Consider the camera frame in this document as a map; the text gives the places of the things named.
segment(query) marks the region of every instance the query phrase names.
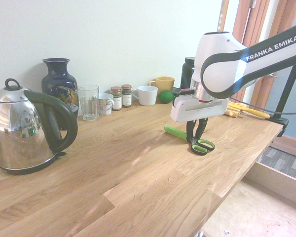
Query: jar label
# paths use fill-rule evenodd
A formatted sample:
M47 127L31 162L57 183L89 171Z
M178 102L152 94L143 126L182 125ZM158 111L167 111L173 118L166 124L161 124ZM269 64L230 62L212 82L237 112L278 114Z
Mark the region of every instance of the jar label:
M112 109L118 110L118 109L122 108L122 97L121 96L114 97L113 101L114 101L114 105L112 106Z
M132 94L130 94L130 95L122 95L122 104L123 104L123 106L132 105Z

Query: black pole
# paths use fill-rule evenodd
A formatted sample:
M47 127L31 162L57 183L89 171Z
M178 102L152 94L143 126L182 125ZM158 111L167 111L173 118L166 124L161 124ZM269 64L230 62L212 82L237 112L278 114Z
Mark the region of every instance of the black pole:
M287 99L290 95L294 82L296 80L296 65L293 66L291 73L287 79L286 85L284 87L283 93L281 95L280 101L278 102L276 112L283 112ZM272 116L273 119L279 119L281 117L280 114L274 114Z

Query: clear glass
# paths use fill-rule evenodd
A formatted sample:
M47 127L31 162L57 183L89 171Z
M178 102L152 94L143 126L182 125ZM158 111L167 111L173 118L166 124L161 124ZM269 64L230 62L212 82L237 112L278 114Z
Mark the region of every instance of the clear glass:
M99 87L97 85L78 86L78 95L83 120L92 121L98 119Z

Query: small white cup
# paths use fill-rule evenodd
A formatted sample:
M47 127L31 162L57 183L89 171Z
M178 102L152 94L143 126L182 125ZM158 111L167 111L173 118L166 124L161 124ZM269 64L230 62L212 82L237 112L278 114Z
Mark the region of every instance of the small white cup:
M133 96L144 106L151 106L156 103L158 88L151 85L141 85L132 91Z
M112 106L114 105L113 95L102 93L99 95L99 114L110 115L112 113Z

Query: stainless steel kettle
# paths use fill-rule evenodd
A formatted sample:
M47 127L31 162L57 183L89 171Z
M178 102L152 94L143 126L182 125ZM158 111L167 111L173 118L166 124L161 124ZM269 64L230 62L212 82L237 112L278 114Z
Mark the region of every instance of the stainless steel kettle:
M68 131L63 139L54 111ZM0 167L9 173L32 173L50 165L57 153L70 146L78 126L71 109L61 100L21 87L7 79L0 90Z

